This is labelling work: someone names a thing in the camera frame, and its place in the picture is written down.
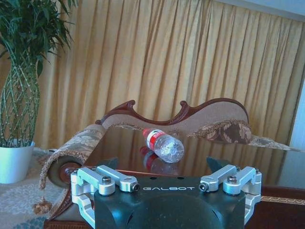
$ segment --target reflective table surface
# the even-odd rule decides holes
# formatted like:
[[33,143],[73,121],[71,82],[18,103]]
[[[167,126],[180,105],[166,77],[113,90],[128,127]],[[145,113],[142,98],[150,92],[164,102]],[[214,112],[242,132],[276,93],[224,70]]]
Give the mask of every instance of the reflective table surface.
[[258,168],[263,185],[305,189],[305,153],[240,144],[220,144],[202,138],[178,137],[184,157],[174,164],[163,162],[146,147],[139,130],[112,127],[96,146],[85,165],[117,157],[117,169],[138,173],[201,177],[211,174],[207,158],[232,165]]

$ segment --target metal bolt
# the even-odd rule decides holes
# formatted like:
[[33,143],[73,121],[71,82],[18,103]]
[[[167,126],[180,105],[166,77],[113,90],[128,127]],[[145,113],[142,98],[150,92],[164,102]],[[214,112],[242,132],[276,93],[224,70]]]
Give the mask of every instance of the metal bolt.
[[228,176],[228,182],[229,183],[236,183],[237,182],[237,178],[235,176]]
[[133,192],[137,192],[137,191],[139,191],[140,190],[140,185],[139,184],[134,184],[133,186],[132,186],[132,191]]
[[202,191],[202,192],[206,192],[208,189],[209,189],[209,186],[206,184],[206,183],[201,183],[199,185],[199,189]]
[[109,183],[111,183],[111,177],[110,176],[103,176],[102,177],[102,184],[107,185]]

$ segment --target paisley fabric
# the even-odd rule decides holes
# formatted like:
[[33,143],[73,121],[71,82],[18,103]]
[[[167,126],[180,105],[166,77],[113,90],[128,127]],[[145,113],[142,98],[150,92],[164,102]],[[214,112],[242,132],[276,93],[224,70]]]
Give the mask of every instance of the paisley fabric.
[[231,119],[206,125],[188,136],[223,143],[248,144],[251,141],[251,128],[244,121]]
[[249,143],[250,146],[257,146],[257,147],[267,147],[272,149],[282,149],[282,150],[292,150],[296,152],[304,152],[304,150],[291,148],[279,142],[276,142],[268,137],[259,137],[252,135],[252,140]]
[[62,147],[56,150],[43,165],[40,174],[39,188],[45,188],[47,172],[53,162],[58,161],[62,156],[73,156],[84,163],[102,138],[103,134],[104,129],[101,125],[90,125],[83,131],[78,132]]

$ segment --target curtain fold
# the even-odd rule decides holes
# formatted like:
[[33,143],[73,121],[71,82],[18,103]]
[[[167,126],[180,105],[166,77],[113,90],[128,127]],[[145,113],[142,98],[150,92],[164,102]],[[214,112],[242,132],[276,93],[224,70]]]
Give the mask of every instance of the curtain fold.
[[[287,144],[305,65],[302,22],[212,0],[83,0],[71,49],[48,55],[35,142],[59,147],[127,100],[167,120],[217,97],[245,105],[253,134]],[[1,79],[9,61],[0,60]]]

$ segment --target white flower pot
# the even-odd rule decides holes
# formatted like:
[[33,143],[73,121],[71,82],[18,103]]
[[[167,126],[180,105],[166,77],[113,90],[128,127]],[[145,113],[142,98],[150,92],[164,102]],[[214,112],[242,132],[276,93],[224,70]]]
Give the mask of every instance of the white flower pot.
[[35,143],[19,148],[0,147],[0,183],[11,184],[22,181],[26,175]]

